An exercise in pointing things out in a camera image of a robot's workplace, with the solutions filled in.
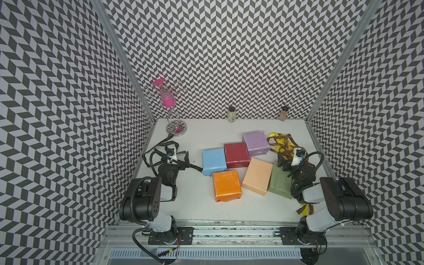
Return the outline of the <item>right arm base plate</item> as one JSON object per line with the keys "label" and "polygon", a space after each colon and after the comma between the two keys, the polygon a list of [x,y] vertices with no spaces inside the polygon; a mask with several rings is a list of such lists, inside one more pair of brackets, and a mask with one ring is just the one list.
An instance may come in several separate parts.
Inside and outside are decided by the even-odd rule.
{"label": "right arm base plate", "polygon": [[277,232],[277,237],[280,237],[283,245],[295,246],[321,246],[327,245],[325,233],[311,232],[305,230],[298,231],[297,227],[280,227]]}

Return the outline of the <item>black ribbon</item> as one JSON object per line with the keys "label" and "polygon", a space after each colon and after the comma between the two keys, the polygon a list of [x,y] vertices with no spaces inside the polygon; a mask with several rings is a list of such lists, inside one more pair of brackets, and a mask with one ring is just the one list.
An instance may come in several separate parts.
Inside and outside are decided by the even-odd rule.
{"label": "black ribbon", "polygon": [[[148,168],[152,169],[153,174],[155,176],[158,176],[157,171],[158,171],[159,165],[161,164],[161,158],[162,157],[167,158],[166,148],[176,149],[176,154],[177,154],[178,160],[184,162],[184,157],[185,157],[186,151],[179,151],[178,150],[180,145],[179,145],[179,143],[177,143],[176,141],[173,140],[173,137],[174,137],[174,135],[168,134],[168,136],[165,139],[158,142],[153,148],[151,148],[144,155],[142,155],[142,159],[145,162],[146,166]],[[193,168],[193,169],[195,169],[199,172],[203,171],[203,168],[192,164],[191,161],[190,161],[190,167],[186,167],[186,169],[187,168]]]}

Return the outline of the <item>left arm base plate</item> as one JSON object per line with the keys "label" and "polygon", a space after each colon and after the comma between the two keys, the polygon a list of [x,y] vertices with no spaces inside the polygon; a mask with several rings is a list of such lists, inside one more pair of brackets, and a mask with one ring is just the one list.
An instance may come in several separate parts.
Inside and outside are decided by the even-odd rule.
{"label": "left arm base plate", "polygon": [[191,245],[193,242],[194,227],[177,227],[167,232],[151,232],[149,245]]}

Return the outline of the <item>peach gift box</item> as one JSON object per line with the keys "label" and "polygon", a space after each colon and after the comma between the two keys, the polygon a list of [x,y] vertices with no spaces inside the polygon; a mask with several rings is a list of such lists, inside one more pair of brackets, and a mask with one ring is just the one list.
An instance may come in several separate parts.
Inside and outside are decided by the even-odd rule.
{"label": "peach gift box", "polygon": [[244,176],[242,187],[265,196],[272,169],[273,165],[271,163],[252,158]]}

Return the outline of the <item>orange gift box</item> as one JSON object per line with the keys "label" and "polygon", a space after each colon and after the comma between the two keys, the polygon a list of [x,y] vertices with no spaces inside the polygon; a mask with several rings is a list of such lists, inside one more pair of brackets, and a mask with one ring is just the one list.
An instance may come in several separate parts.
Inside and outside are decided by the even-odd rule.
{"label": "orange gift box", "polygon": [[216,202],[241,199],[242,189],[237,171],[215,172],[212,177]]}

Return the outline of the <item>green gift box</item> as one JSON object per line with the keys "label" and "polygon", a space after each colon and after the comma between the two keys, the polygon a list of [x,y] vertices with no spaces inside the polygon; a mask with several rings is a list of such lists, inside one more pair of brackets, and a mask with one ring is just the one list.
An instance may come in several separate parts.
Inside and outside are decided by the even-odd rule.
{"label": "green gift box", "polygon": [[292,182],[291,177],[288,177],[289,174],[289,171],[282,170],[281,167],[278,167],[277,161],[274,161],[267,191],[292,199],[290,191]]}

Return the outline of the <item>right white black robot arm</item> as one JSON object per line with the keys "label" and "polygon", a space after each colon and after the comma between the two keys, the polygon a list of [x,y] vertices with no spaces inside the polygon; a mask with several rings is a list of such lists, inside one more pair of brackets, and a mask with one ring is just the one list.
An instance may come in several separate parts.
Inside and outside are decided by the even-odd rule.
{"label": "right white black robot arm", "polygon": [[325,245],[328,229],[373,216],[371,201],[353,178],[317,178],[324,161],[322,152],[308,153],[302,148],[295,148],[292,157],[278,154],[277,166],[289,173],[291,197],[305,206],[325,203],[322,209],[301,217],[296,227],[281,227],[274,233],[284,245]]}

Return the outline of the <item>blue gift box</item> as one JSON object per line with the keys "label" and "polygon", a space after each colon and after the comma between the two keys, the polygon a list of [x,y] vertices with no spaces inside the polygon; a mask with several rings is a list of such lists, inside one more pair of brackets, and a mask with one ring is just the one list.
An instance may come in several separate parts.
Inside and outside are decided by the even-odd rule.
{"label": "blue gift box", "polygon": [[227,170],[224,148],[202,151],[202,160],[204,176]]}

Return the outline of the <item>purple gift box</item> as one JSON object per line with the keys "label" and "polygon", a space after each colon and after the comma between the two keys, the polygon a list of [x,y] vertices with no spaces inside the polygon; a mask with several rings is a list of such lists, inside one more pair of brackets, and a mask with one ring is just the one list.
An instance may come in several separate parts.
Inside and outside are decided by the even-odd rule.
{"label": "purple gift box", "polygon": [[244,133],[242,142],[246,144],[249,157],[266,155],[271,149],[263,131]]}

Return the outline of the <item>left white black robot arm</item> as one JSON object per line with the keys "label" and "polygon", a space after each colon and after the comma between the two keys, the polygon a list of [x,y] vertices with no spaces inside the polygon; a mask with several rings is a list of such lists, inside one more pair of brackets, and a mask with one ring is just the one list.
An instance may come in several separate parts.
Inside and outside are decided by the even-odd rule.
{"label": "left white black robot arm", "polygon": [[161,203],[176,200],[178,173],[191,165],[188,152],[153,150],[148,165],[153,176],[131,180],[120,203],[120,219],[141,225],[149,245],[191,245],[194,228],[178,227],[176,219],[160,209]]}

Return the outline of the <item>red gift box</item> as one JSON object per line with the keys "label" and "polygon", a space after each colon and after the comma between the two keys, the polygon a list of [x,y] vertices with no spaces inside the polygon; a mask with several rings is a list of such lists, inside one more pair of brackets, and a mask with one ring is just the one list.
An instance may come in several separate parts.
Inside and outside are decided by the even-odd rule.
{"label": "red gift box", "polygon": [[250,157],[244,142],[224,145],[226,166],[228,169],[248,167]]}

